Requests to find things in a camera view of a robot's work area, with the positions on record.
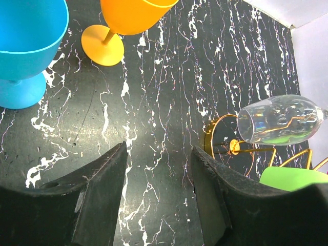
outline blue plastic cup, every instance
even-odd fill
[[[8,0],[0,7],[0,107],[23,109],[45,91],[42,72],[68,26],[65,0]]]

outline white surface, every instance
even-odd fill
[[[328,14],[293,29],[292,39],[301,95],[328,109]],[[328,157],[328,120],[309,145],[313,166]],[[328,164],[320,171],[327,173]]]
[[[244,0],[283,25],[301,27],[328,13],[328,0]]]

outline clear glass goblet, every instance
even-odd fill
[[[328,111],[299,95],[274,96],[242,108],[238,130],[245,142],[294,145],[308,140],[328,118]]]

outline drinking glass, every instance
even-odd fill
[[[299,95],[274,96],[244,107],[238,130],[245,142],[294,145],[308,140],[328,118],[328,111]]]
[[[23,109],[46,91],[42,71],[68,26],[65,0],[11,0],[0,7],[0,107]]]
[[[81,43],[86,55],[103,66],[121,61],[124,46],[117,34],[135,35],[151,28],[179,0],[100,0],[107,25],[89,26]]]

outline black marble surface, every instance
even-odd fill
[[[150,30],[122,37],[122,62],[102,67],[80,44],[85,28],[105,25],[99,2],[68,6],[69,30],[44,72],[44,98],[25,110],[0,108],[0,184],[39,187],[125,140],[114,245],[202,245],[192,146],[202,146],[219,116],[299,94],[290,30],[243,1],[180,0]],[[275,163],[307,147],[278,147]],[[258,180],[270,153],[252,158],[248,177]],[[245,174],[247,165],[232,168]],[[305,157],[292,166],[304,167]]]

